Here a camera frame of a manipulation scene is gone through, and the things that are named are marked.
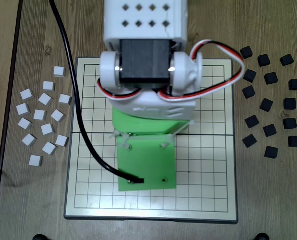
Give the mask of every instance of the grid board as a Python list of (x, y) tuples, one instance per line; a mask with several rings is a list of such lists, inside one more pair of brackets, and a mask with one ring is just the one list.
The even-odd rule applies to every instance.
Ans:
[[(232, 76), (229, 59), (205, 59), (202, 87)], [(86, 131), (98, 154), (118, 168), (112, 105), (96, 86), (99, 58), (78, 58)], [(176, 189), (119, 192), (118, 178), (91, 157), (76, 113), (71, 135), (65, 217), (237, 222), (233, 89), (197, 100), (195, 124), (176, 137)]]

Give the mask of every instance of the white cube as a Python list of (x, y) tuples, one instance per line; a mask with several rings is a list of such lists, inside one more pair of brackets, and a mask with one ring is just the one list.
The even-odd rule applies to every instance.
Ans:
[(43, 93), (42, 96), (40, 96), (38, 101), (44, 104), (45, 106), (49, 106), (53, 102), (53, 99), (49, 95)]
[(22, 142), (28, 147), (31, 147), (36, 141), (37, 139), (31, 134), (26, 135), (26, 137), (24, 137), (22, 140)]
[(55, 89), (55, 83), (52, 81), (44, 81), (43, 90), (45, 92), (53, 92)]
[(25, 118), (22, 118), (19, 121), (18, 125), (25, 130), (28, 130), (32, 127), (32, 123), (30, 121), (26, 120)]
[(35, 110), (34, 119), (39, 121), (45, 121), (47, 112), (44, 110)]
[(26, 89), (24, 91), (21, 91), (20, 92), (20, 95), (22, 96), (22, 99), (24, 101), (34, 98), (34, 95), (33, 95), (32, 91), (30, 89)]
[(68, 105), (70, 105), (70, 103), (71, 103), (71, 99), (72, 99), (71, 96), (69, 96), (69, 95), (65, 95), (65, 94), (61, 94), (61, 95), (59, 96), (59, 100), (58, 100), (58, 102), (61, 103), (61, 104), (68, 104)]
[(54, 76), (56, 78), (64, 78), (65, 77), (65, 68), (63, 66), (54, 67)]
[(54, 129), (53, 129), (53, 126), (52, 124), (45, 124), (43, 126), (40, 127), (42, 129), (42, 133), (44, 136), (46, 135), (51, 135), (54, 133)]
[(58, 135), (55, 144), (58, 146), (66, 147), (67, 142), (68, 142), (67, 136)]
[(29, 166), (40, 167), (42, 165), (42, 156), (31, 155), (29, 159)]
[(49, 141), (45, 146), (43, 147), (43, 152), (46, 152), (48, 155), (53, 155), (55, 153), (55, 150), (57, 149), (57, 146), (53, 145)]
[(18, 115), (20, 116), (30, 114), (29, 106), (26, 103), (16, 106), (16, 109), (17, 109)]
[(65, 115), (61, 113), (59, 110), (55, 110), (51, 117), (55, 119), (55, 121), (61, 122), (65, 118)]

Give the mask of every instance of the black rubber foot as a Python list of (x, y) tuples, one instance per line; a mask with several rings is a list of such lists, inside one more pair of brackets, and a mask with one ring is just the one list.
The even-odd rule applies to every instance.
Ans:
[(260, 233), (254, 240), (270, 240), (270, 237), (266, 233)]
[(38, 234), (33, 237), (33, 240), (49, 240), (49, 239), (42, 234)]

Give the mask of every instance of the green base plate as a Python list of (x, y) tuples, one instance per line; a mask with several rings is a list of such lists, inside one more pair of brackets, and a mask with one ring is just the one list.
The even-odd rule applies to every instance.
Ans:
[(118, 169), (144, 179), (144, 183), (129, 183), (119, 178), (119, 191), (141, 191), (155, 189), (175, 189), (176, 157), (175, 143), (163, 148), (167, 135), (134, 136), (127, 143), (131, 150), (120, 146), (124, 139), (117, 138)]

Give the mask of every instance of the red and white wire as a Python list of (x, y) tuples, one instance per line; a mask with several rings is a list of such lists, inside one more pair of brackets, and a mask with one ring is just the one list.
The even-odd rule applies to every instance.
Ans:
[(201, 91), (197, 91), (197, 92), (193, 92), (193, 93), (189, 93), (189, 94), (185, 94), (183, 96), (172, 96), (167, 94), (164, 90), (160, 90), (157, 95), (164, 101), (166, 102), (183, 102), (183, 101), (190, 101), (190, 100), (195, 100), (201, 97), (204, 97), (206, 95), (212, 94), (220, 89), (226, 88), (232, 84), (235, 84), (237, 81), (239, 81), (244, 72), (245, 72), (245, 65), (244, 65), (244, 59), (242, 58), (242, 56), (235, 51), (234, 49), (230, 48), (229, 46), (226, 46), (223, 43), (220, 42), (216, 42), (216, 41), (212, 41), (209, 39), (206, 40), (202, 40), (200, 42), (198, 42), (192, 49), (191, 53), (190, 53), (190, 58), (192, 60), (195, 60), (197, 57), (197, 54), (199, 52), (199, 50), (207, 45), (207, 44), (215, 44), (221, 51), (223, 51), (224, 53), (226, 53), (228, 56), (230, 56), (232, 59), (236, 60), (241, 68), (239, 69), (239, 71), (230, 79), (219, 83), (215, 86), (211, 86), (209, 88), (203, 89)]
[(126, 101), (126, 100), (131, 100), (136, 98), (137, 96), (139, 96), (139, 94), (142, 92), (142, 89), (139, 88), (137, 90), (135, 90), (134, 92), (128, 93), (128, 94), (123, 94), (123, 95), (119, 95), (119, 94), (114, 94), (112, 92), (107, 91), (106, 89), (104, 89), (101, 85), (101, 79), (97, 80), (97, 86), (98, 89), (102, 92), (102, 94), (107, 97), (108, 99), (114, 100), (114, 101)]

